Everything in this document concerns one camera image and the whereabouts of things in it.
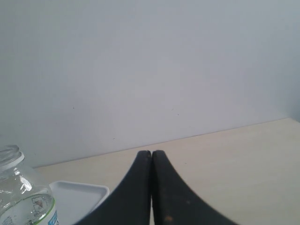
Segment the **white plastic tray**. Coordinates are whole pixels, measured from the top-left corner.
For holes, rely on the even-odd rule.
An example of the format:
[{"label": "white plastic tray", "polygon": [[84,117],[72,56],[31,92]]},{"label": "white plastic tray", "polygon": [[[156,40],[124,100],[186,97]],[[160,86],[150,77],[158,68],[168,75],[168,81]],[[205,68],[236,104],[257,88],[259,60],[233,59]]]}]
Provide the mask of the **white plastic tray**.
[{"label": "white plastic tray", "polygon": [[97,208],[109,195],[109,188],[101,185],[56,181],[51,183],[50,187],[62,225],[75,224]]}]

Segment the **light wooden table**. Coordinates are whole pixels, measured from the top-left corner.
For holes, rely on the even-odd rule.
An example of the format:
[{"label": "light wooden table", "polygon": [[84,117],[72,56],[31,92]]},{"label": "light wooden table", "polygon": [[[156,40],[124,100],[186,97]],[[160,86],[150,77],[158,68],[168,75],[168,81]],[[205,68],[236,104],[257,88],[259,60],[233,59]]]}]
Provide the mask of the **light wooden table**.
[{"label": "light wooden table", "polygon": [[164,150],[186,183],[241,225],[300,224],[300,123],[283,119],[40,167],[48,182],[113,191],[139,150]]}]

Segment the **jar rim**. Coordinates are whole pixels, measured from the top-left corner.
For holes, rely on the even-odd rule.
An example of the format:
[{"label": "jar rim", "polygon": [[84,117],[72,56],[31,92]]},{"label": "jar rim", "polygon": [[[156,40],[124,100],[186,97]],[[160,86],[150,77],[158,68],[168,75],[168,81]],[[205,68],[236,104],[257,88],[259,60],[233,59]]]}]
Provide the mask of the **jar rim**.
[{"label": "jar rim", "polygon": [[24,160],[24,154],[17,145],[6,145],[0,148],[0,172],[15,167]]}]

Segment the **glass jar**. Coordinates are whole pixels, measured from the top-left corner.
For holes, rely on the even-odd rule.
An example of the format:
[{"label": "glass jar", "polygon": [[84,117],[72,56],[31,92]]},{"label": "glass jar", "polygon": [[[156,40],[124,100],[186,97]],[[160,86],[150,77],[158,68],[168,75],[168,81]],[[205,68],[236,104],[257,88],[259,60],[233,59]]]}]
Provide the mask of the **glass jar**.
[{"label": "glass jar", "polygon": [[18,146],[0,149],[0,225],[59,225],[49,185]]}]

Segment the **black plastic object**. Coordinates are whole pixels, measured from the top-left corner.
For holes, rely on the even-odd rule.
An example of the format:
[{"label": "black plastic object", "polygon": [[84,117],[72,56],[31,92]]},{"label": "black plastic object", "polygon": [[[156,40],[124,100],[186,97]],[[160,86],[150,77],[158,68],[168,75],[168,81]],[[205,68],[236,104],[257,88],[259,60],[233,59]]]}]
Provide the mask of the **black plastic object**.
[{"label": "black plastic object", "polygon": [[164,151],[152,154],[152,176],[155,225],[236,225],[186,185]]},{"label": "black plastic object", "polygon": [[151,160],[151,152],[138,152],[115,191],[76,225],[148,225]]}]

